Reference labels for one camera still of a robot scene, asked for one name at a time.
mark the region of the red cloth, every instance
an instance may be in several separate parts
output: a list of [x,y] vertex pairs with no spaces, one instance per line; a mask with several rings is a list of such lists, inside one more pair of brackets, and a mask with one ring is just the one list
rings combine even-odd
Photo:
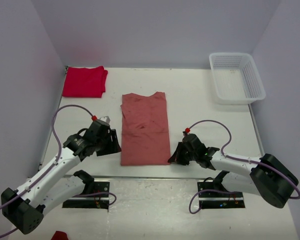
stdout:
[[106,91],[108,71],[103,66],[96,68],[69,67],[62,96],[69,98],[101,98]]
[[69,238],[65,232],[56,231],[51,240],[69,240]]
[[165,93],[122,95],[121,110],[121,165],[168,165],[170,140]]

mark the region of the gray wall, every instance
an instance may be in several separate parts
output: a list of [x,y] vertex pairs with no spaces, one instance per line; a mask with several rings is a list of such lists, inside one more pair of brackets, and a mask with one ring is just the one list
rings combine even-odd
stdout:
[[[0,195],[38,169],[63,80],[32,3],[0,0]],[[0,234],[10,228],[0,212]]]
[[280,0],[32,0],[69,66],[210,68],[252,53]]
[[[253,104],[264,149],[300,182],[300,0],[282,1],[253,57],[267,94]],[[300,238],[300,200],[289,206]]]

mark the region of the laundry basket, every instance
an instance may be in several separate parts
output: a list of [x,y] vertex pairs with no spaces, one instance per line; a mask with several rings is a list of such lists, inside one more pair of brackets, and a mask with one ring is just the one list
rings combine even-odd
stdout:
[[210,54],[209,60],[219,104],[250,104],[266,97],[250,54],[217,52]]

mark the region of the red object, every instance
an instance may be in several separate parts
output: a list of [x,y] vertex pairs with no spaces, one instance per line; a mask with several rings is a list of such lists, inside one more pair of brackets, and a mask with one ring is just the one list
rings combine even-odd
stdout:
[[65,232],[56,231],[51,240],[69,240],[69,238]]
[[63,97],[101,98],[106,91],[108,71],[103,66],[96,68],[69,67],[64,86]]
[[170,140],[165,93],[122,95],[121,110],[121,165],[168,165]]

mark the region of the fabric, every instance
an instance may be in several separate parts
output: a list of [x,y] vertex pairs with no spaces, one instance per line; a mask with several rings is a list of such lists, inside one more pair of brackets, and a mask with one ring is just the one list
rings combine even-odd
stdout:
[[55,231],[51,240],[69,240],[67,234],[63,231]]
[[103,66],[96,68],[69,67],[62,96],[69,98],[101,98],[106,91],[108,71]]
[[122,95],[121,110],[121,165],[168,165],[170,140],[165,93]]

